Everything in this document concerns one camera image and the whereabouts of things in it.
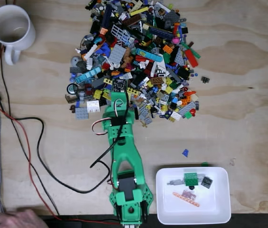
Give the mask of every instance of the white mug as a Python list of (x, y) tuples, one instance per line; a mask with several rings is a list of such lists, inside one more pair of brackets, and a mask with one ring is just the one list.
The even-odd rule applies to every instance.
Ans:
[(16, 5), (0, 7), (0, 43), (6, 46), (5, 61), (14, 65), (22, 50), (35, 41), (35, 28), (24, 9)]

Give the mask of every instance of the wooden table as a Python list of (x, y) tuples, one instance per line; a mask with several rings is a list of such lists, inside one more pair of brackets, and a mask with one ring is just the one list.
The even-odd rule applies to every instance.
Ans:
[[(39, 116), (46, 122), (42, 157), (57, 177), (79, 189), (91, 188), (106, 174), (103, 167), (89, 165), (108, 147), (106, 136), (96, 136), (90, 128), (101, 113), (77, 121), (64, 98), (70, 59), (91, 26), (87, 2), (18, 0), (31, 15), (37, 39), (19, 63), (4, 64), (13, 114)], [(156, 118), (148, 128), (136, 122), (135, 142), (147, 183), (156, 197), (155, 175), (161, 167), (209, 162), (229, 173), (232, 213), (268, 213), (268, 0), (170, 0), (165, 5), (170, 2), (187, 18), (188, 41), (194, 41), (202, 56), (199, 76), (190, 83), (200, 97), (200, 111), (177, 123)], [(210, 82), (203, 84), (201, 76)], [(0, 92), (6, 102), (1, 78)], [(40, 124), (23, 124), (33, 164), (61, 214), (113, 212), (110, 185), (82, 195), (51, 179), (36, 157)], [(185, 148), (188, 158), (182, 155)], [(2, 153), (7, 209), (33, 207), (48, 214), (29, 181), (28, 163), (6, 118)], [(110, 163), (109, 156), (103, 160)], [(156, 212), (155, 201), (150, 212)]]

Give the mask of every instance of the blue lego piece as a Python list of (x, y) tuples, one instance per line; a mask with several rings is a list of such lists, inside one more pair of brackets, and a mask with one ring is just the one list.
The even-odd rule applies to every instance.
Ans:
[(174, 98), (172, 99), (172, 102), (173, 102), (173, 103), (177, 103), (177, 101), (178, 101), (178, 98), (177, 98), (177, 97), (174, 97)]
[(107, 43), (103, 43), (100, 49), (94, 52), (95, 54), (105, 54), (107, 57), (110, 57), (111, 49)]
[(189, 154), (189, 151), (188, 151), (187, 149), (185, 149), (185, 150), (182, 152), (182, 154), (183, 154), (185, 157), (187, 157), (188, 154)]
[(140, 48), (137, 48), (136, 54), (143, 56), (145, 58), (152, 59), (152, 60), (157, 61), (157, 62), (161, 62), (163, 60), (162, 56), (154, 55), (154, 54), (149, 53), (147, 51), (141, 50)]
[(168, 31), (163, 30), (163, 29), (155, 28), (155, 27), (152, 27), (152, 26), (150, 26), (148, 28), (148, 31), (151, 34), (159, 36), (159, 37), (164, 38), (164, 39), (172, 40), (174, 38), (174, 35), (171, 32), (168, 32)]
[(86, 120), (88, 119), (87, 107), (76, 107), (75, 108), (75, 116), (77, 120)]
[(97, 67), (97, 68), (95, 68), (95, 69), (93, 69), (93, 70), (91, 70), (91, 71), (88, 71), (88, 72), (86, 72), (86, 73), (84, 73), (84, 74), (81, 74), (80, 76), (78, 76), (77, 78), (76, 78), (76, 83), (82, 83), (82, 82), (84, 82), (85, 80), (87, 80), (88, 78), (90, 78), (90, 77), (93, 77), (93, 76), (95, 76), (96, 74), (98, 74), (99, 72), (101, 72), (101, 69), (100, 69), (100, 67)]
[(105, 12), (104, 12), (102, 24), (101, 24), (102, 28), (105, 28), (105, 29), (109, 28), (112, 10), (113, 10), (113, 7), (111, 6), (111, 4), (107, 4)]
[(74, 82), (75, 82), (75, 78), (76, 78), (76, 76), (77, 76), (76, 73), (72, 73), (72, 74), (71, 74), (71, 78), (69, 79), (69, 81), (70, 81), (71, 83), (74, 83)]

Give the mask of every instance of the white wire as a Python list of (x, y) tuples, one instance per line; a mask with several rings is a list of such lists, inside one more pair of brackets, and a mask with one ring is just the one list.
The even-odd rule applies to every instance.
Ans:
[(97, 133), (97, 132), (95, 132), (95, 131), (94, 131), (94, 126), (95, 126), (97, 123), (100, 123), (100, 122), (102, 122), (102, 121), (104, 121), (104, 120), (110, 120), (110, 119), (111, 119), (111, 117), (106, 117), (106, 118), (102, 118), (102, 119), (100, 119), (100, 120), (95, 121), (95, 122), (92, 124), (92, 132), (93, 132), (95, 135), (105, 135), (105, 134), (107, 134), (107, 132), (101, 132), (101, 133)]
[(117, 100), (114, 101), (114, 112), (115, 112), (116, 117), (118, 117), (118, 113), (117, 113), (117, 101), (121, 101), (122, 102), (118, 106), (121, 106), (121, 105), (124, 104), (123, 101), (120, 98), (118, 98)]

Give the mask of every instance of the person's hand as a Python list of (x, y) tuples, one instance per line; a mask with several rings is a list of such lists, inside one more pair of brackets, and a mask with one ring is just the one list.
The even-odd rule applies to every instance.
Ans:
[(0, 228), (48, 228), (32, 210), (0, 213)]

